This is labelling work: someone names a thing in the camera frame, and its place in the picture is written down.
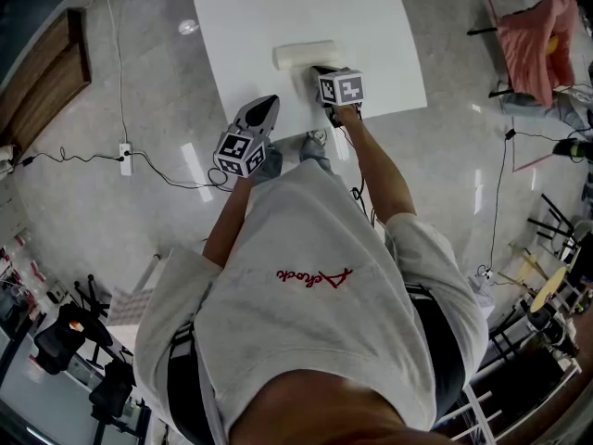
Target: white t-shirt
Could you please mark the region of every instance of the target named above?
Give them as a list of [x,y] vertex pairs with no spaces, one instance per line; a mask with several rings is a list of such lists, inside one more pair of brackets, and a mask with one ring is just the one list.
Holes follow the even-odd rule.
[[412,214],[385,225],[395,258],[339,178],[307,160],[254,190],[221,270],[174,251],[136,340],[136,381],[172,424],[166,401],[170,340],[195,314],[196,345],[224,432],[271,379],[323,371],[370,388],[407,426],[435,421],[435,379],[405,284],[431,290],[457,339],[465,382],[486,352],[486,320],[448,241]]

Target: white power strip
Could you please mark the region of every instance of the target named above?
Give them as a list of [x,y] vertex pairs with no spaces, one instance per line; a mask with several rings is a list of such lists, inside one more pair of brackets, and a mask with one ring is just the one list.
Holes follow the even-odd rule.
[[121,174],[132,176],[132,144],[120,144],[120,157],[123,157],[123,161],[120,161]]

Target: white tabletop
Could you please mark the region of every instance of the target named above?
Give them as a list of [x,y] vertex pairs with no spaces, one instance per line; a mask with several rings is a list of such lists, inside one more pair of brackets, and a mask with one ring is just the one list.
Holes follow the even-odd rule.
[[401,0],[194,0],[227,121],[262,95],[280,97],[271,139],[329,125],[305,69],[279,71],[276,46],[334,40],[340,64],[364,73],[365,118],[426,106]]

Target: white sneaker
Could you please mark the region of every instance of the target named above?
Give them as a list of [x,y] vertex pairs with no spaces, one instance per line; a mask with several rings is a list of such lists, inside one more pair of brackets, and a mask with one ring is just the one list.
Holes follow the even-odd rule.
[[314,138],[321,146],[325,146],[327,143],[327,132],[324,130],[312,130],[307,132],[307,137]]

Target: pink cushion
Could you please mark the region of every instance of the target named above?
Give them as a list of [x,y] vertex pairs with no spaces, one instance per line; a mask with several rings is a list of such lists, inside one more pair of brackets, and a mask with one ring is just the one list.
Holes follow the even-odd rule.
[[[577,16],[575,0],[542,0],[523,13],[500,19],[498,37],[515,92],[530,94],[550,107],[553,88],[574,85],[570,46]],[[558,36],[558,48],[546,56],[552,35]]]

